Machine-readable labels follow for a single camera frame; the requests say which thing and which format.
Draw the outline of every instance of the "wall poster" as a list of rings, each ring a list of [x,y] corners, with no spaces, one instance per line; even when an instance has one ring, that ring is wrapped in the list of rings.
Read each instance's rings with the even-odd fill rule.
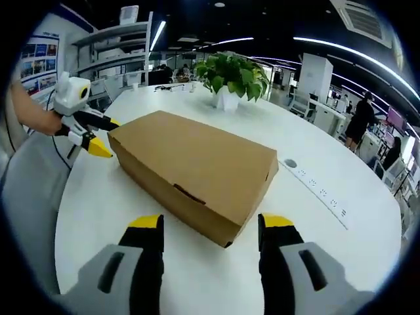
[[[32,35],[20,56],[22,85],[32,99],[44,107],[58,79],[59,42],[58,34],[43,32],[42,35]]]

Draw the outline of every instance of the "brown cardboard box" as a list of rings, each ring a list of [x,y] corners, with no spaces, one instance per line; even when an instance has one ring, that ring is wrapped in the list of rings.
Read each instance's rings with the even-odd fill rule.
[[[227,247],[278,171],[277,151],[167,112],[108,133],[122,168],[180,220]]]

